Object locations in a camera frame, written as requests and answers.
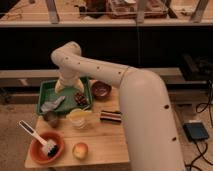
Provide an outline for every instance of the peach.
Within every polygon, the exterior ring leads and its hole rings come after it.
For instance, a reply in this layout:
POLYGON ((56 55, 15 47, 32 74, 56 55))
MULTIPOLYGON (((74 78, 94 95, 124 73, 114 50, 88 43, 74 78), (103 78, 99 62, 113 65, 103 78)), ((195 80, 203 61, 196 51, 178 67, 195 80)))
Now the peach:
POLYGON ((88 145, 83 142, 79 142, 74 145, 72 153, 75 158, 83 160, 87 157, 88 154, 88 145))

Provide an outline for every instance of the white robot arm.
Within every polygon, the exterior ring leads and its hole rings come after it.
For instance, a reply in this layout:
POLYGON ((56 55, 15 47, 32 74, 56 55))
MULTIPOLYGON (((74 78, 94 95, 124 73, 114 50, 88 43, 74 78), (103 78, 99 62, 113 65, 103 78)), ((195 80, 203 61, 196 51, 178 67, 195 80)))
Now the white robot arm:
POLYGON ((153 72, 81 57, 70 42, 52 53, 59 83, 73 85, 79 73, 119 88, 119 104, 132 171, 186 171, 168 92, 153 72))

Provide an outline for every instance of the green tray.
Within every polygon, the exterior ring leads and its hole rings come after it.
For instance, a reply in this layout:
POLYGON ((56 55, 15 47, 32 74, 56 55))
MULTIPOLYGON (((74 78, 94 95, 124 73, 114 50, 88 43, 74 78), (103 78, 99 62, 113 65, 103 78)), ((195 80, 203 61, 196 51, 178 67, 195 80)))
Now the green tray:
POLYGON ((88 105, 78 106, 75 102, 74 95, 79 92, 78 89, 74 87, 65 87, 59 93, 55 93, 55 84, 57 80, 44 81, 41 83, 39 100, 37 105, 37 114, 42 115, 41 106, 46 101, 55 101, 60 96, 66 96, 65 100, 60 104, 60 106, 54 111, 57 114, 68 114, 74 108, 91 108, 92 106, 92 93, 90 90, 89 79, 87 77, 81 77, 81 82, 84 86, 84 95, 87 99, 88 105))

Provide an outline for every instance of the wooden table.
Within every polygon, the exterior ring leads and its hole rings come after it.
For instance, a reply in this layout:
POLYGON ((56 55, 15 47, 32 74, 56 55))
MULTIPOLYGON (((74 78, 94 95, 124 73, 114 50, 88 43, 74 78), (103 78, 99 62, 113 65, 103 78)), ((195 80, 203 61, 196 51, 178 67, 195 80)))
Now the wooden table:
POLYGON ((36 131, 43 133, 55 130, 61 133, 65 142, 65 151, 55 162, 42 166, 32 160, 28 150, 25 167, 40 168, 128 163, 129 157, 122 124, 103 123, 99 120, 102 109, 118 110, 118 108, 117 91, 113 88, 107 101, 94 102, 92 107, 93 114, 87 118, 88 125, 83 130, 74 129, 66 118, 61 118, 59 127, 53 129, 42 117, 38 117, 36 131), (73 145, 77 142, 85 142, 89 146, 89 153, 84 161, 79 161, 72 155, 73 145))

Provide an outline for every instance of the bowl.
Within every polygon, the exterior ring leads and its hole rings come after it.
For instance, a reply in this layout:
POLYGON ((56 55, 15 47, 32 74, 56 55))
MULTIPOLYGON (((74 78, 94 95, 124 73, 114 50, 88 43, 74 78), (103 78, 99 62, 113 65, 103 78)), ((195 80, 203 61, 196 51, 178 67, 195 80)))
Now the bowl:
POLYGON ((49 164, 53 161, 55 161, 63 152, 64 150, 64 140, 57 132, 44 132, 40 135, 45 140, 52 139, 57 144, 59 150, 53 157, 46 156, 41 148, 42 144, 36 140, 33 139, 30 144, 30 156, 31 158, 38 164, 49 164))
POLYGON ((95 83, 93 83, 91 90, 92 90, 93 97, 95 99, 105 100, 109 96, 112 90, 112 87, 101 81, 96 81, 95 83))

